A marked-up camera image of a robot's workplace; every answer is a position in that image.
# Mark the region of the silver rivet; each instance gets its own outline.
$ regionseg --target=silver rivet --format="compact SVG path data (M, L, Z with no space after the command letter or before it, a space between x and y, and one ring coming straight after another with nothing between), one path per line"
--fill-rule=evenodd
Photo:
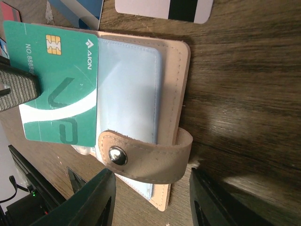
M125 165L127 163L126 153L117 146L112 146L109 149L109 158L111 161L119 166Z

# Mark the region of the leather strap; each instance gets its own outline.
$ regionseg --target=leather strap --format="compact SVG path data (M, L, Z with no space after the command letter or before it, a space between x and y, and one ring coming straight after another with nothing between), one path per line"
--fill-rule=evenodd
M192 136L179 128L176 144L154 145L107 130L98 138L99 150L105 166L114 173L152 184L171 184L181 179L186 171ZM127 163L119 166L109 158L112 146L121 148Z

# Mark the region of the light blue leather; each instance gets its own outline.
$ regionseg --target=light blue leather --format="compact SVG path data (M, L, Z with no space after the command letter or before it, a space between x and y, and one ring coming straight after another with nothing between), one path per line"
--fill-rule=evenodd
M99 39L97 134L113 130L147 143L157 142L161 54L154 48ZM144 198L152 184L122 177Z

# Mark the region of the wooden surface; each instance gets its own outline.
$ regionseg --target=wooden surface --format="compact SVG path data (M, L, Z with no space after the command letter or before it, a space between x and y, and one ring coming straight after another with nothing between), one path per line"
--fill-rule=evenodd
M46 0L7 0L46 23ZM52 7L55 25L70 24ZM101 30L183 40L192 59L180 126L194 137L185 177L159 212L117 179L114 226L191 226L189 175L202 168L275 225L301 225L301 2L214 0L203 25L116 13ZM70 146L27 141L18 108L0 114L8 139L66 198L66 167L91 179L103 165Z

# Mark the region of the black magnetic stripe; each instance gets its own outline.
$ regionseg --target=black magnetic stripe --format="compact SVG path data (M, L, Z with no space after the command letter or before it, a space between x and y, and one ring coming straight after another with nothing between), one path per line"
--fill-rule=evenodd
M18 15L17 15L17 11L12 8L12 12L13 12L13 16L14 16L14 21L19 21L19 18L18 18Z
M198 0L170 0L168 19L194 22Z

